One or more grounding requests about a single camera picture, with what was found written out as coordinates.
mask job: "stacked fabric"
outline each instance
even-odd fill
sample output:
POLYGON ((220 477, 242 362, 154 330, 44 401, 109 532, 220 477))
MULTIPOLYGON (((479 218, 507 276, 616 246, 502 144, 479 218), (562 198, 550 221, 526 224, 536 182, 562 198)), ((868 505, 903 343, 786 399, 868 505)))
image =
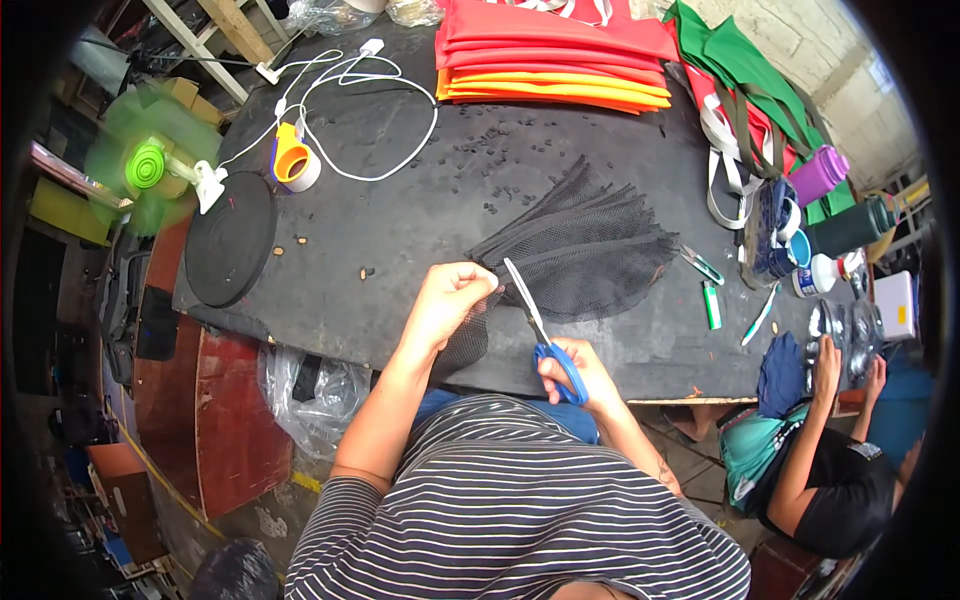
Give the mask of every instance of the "stacked fabric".
MULTIPOLYGON (((758 178, 773 179, 831 143, 806 93, 760 54, 733 17, 710 29, 677 0, 663 20, 677 40, 704 133, 725 163, 735 160, 758 178)), ((730 167, 727 171, 735 178, 730 167)), ((822 221, 852 205, 850 186, 843 181, 806 207, 806 221, 822 221)))
POLYGON ((670 106, 660 59, 677 60, 676 45, 657 20, 631 20, 628 0, 446 0, 443 8, 439 100, 566 102, 633 114, 670 106))

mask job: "green fan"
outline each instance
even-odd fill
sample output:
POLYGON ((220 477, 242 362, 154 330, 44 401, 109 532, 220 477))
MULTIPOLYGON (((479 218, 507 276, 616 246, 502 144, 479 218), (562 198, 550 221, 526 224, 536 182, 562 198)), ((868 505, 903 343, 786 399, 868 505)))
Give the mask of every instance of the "green fan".
MULTIPOLYGON (((104 114, 104 126, 86 155, 86 174, 133 202, 128 227, 153 235, 182 220, 200 204, 216 202, 224 186, 211 164, 223 138, 166 90, 141 84, 120 95, 104 114)), ((92 204, 106 223, 119 216, 92 204)))

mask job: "green lighter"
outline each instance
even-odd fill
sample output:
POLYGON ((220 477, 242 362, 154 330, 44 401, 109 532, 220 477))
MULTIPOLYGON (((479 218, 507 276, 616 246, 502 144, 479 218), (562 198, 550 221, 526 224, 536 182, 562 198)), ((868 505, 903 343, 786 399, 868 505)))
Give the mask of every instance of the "green lighter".
POLYGON ((710 329, 719 329, 723 324, 720 322, 720 304, 717 302, 717 291, 713 284, 704 280, 704 300, 707 302, 707 318, 710 321, 710 329))

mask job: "toothbrush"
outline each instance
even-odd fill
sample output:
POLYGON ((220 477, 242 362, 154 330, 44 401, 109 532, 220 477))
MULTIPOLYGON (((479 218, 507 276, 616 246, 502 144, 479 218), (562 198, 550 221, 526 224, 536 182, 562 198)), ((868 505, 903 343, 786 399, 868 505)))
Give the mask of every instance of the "toothbrush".
POLYGON ((779 291, 780 291, 780 283, 777 282, 777 285, 774 286, 773 291, 770 292, 770 296, 767 298, 767 303, 763 305, 763 310, 760 311, 760 316, 756 318, 756 321, 754 321, 754 324, 750 325, 750 329, 747 330, 747 334, 743 336, 743 341, 740 342, 740 346, 746 346, 747 343, 750 342, 751 338, 754 337, 754 334, 756 333, 756 331, 760 329, 760 324, 762 324, 763 320, 766 319, 767 315, 770 314, 770 309, 774 305, 774 296, 779 291))

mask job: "hand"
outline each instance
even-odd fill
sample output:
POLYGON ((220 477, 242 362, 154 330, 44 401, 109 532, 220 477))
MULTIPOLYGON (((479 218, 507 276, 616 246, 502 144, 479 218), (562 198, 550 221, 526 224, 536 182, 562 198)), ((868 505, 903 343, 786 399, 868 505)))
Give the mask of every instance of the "hand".
POLYGON ((813 372, 813 402, 832 405, 840 385, 843 360, 839 348, 833 345, 830 336, 820 338, 820 354, 813 372))
MULTIPOLYGON (((593 351, 593 346, 585 340, 571 340, 569 338, 553 338, 553 343, 562 348, 567 356, 573 360, 574 366, 580 371, 580 377, 587 386, 589 399, 583 408, 591 413, 605 411, 609 408, 620 409, 624 406, 620 393, 613 385, 613 380, 607 374, 607 369, 600 362, 600 358, 593 351)), ((551 404, 560 402, 560 383, 568 390, 573 390, 570 378, 566 376, 564 368, 556 359, 544 358, 537 365, 537 372, 543 380, 543 389, 547 400, 551 404)))
POLYGON ((496 275, 472 262, 434 265, 427 271, 403 329, 400 345, 435 353, 467 317, 470 308, 498 285, 496 275))
POLYGON ((880 396, 883 386, 887 384, 887 361, 878 356, 874 359, 874 364, 870 366, 867 372, 867 383, 863 386, 864 404, 866 408, 871 409, 876 404, 876 399, 880 396))
POLYGON ((920 456, 920 451, 924 447, 925 437, 926 432, 920 436, 919 440, 913 443, 912 448, 906 451, 906 456, 903 457, 903 462, 900 463, 900 473, 897 478, 904 487, 906 487, 906 484, 910 481, 914 467, 917 466, 917 458, 920 456))

